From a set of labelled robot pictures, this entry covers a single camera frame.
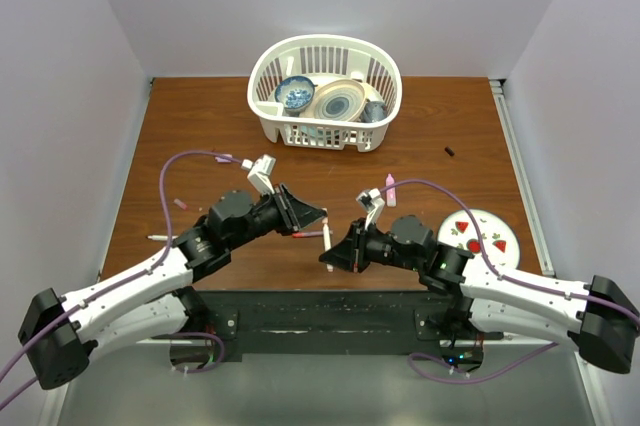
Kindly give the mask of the red purple pen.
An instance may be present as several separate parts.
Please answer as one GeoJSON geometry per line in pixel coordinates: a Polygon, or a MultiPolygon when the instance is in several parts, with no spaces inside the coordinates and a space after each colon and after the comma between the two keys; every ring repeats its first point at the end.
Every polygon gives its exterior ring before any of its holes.
{"type": "Polygon", "coordinates": [[[312,238],[312,237],[323,237],[325,236],[325,232],[320,230],[320,231],[304,231],[304,232],[297,232],[297,233],[293,233],[291,235],[294,238],[312,238]]]}

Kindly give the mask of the white pink pen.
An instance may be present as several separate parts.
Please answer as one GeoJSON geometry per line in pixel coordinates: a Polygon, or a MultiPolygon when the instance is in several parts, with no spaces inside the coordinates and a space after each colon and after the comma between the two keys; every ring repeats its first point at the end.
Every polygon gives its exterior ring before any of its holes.
{"type": "Polygon", "coordinates": [[[329,218],[328,218],[328,212],[327,210],[325,210],[325,216],[322,219],[322,233],[323,233],[323,247],[324,247],[324,251],[327,252],[331,249],[332,247],[332,243],[331,243],[331,229],[329,226],[329,218]]]}

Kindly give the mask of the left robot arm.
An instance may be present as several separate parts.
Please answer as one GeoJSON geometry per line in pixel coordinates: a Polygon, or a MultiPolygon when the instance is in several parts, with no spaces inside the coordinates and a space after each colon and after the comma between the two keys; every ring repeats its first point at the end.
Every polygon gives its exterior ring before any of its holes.
{"type": "Polygon", "coordinates": [[[233,250],[271,232],[290,236],[326,215],[285,185],[257,201],[230,191],[169,248],[138,265],[79,291],[38,293],[18,334],[37,382],[44,390],[60,387],[139,340],[200,336],[211,313],[193,283],[229,264],[233,250]]]}

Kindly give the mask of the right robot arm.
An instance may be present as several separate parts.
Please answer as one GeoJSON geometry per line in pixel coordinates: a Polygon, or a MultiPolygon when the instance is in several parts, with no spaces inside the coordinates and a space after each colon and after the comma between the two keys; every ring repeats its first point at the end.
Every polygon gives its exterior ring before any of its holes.
{"type": "Polygon", "coordinates": [[[584,283],[489,267],[482,256],[437,241],[412,215],[388,232],[360,218],[319,260],[353,273],[372,263],[415,272],[428,292],[449,300],[429,323],[447,339],[514,333],[566,345],[608,372],[631,370],[639,313],[607,278],[584,283]]]}

